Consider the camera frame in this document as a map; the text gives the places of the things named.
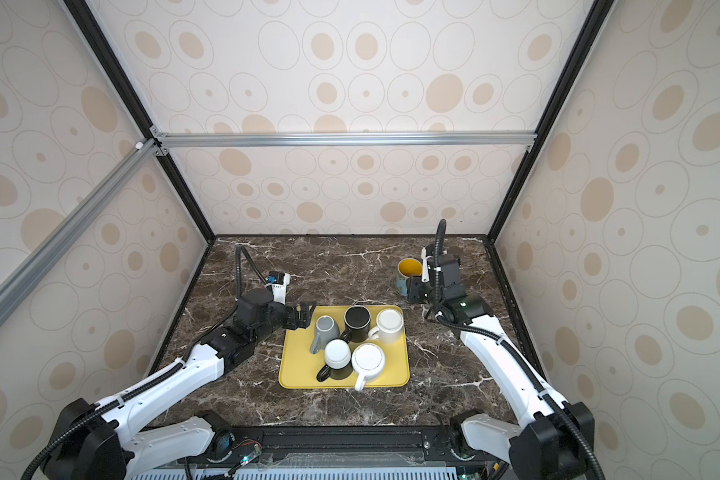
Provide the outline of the small grey mug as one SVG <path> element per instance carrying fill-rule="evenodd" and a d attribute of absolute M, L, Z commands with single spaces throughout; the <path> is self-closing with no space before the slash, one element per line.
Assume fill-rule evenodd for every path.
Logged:
<path fill-rule="evenodd" d="M 340 328 L 331 316 L 320 316 L 315 321 L 310 353 L 316 355 L 319 351 L 324 350 L 331 341 L 339 339 L 340 335 Z"/>

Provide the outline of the blue mug yellow inside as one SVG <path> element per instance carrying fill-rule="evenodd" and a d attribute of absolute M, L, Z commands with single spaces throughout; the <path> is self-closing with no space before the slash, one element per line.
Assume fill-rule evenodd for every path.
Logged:
<path fill-rule="evenodd" d="M 398 293 L 406 298 L 408 292 L 408 279 L 422 274 L 422 263 L 415 258 L 404 258 L 397 264 L 395 286 Z"/>

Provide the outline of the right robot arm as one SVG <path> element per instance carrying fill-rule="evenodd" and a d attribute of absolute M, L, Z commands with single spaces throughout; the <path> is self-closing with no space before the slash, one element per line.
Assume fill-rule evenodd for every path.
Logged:
<path fill-rule="evenodd" d="M 407 299 L 424 304 L 435 322 L 454 331 L 486 367 L 517 422 L 485 413 L 456 422 L 458 442 L 507 463 L 520 479 L 604 478 L 594 452 L 595 419 L 571 403 L 518 351 L 488 303 L 468 292 L 454 255 L 422 251 L 422 272 L 407 281 Z"/>

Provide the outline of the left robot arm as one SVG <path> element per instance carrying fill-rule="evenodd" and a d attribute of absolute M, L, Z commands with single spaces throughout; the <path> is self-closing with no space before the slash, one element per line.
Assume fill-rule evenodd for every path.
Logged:
<path fill-rule="evenodd" d="M 287 306 L 269 288 L 242 294 L 226 317 L 168 366 L 97 402 L 79 398 L 65 406 L 23 478 L 42 472 L 49 479 L 128 479 L 175 458 L 204 453 L 217 434 L 202 417 L 153 430 L 147 426 L 240 366 L 275 331 L 307 328 L 316 307 L 314 301 Z"/>

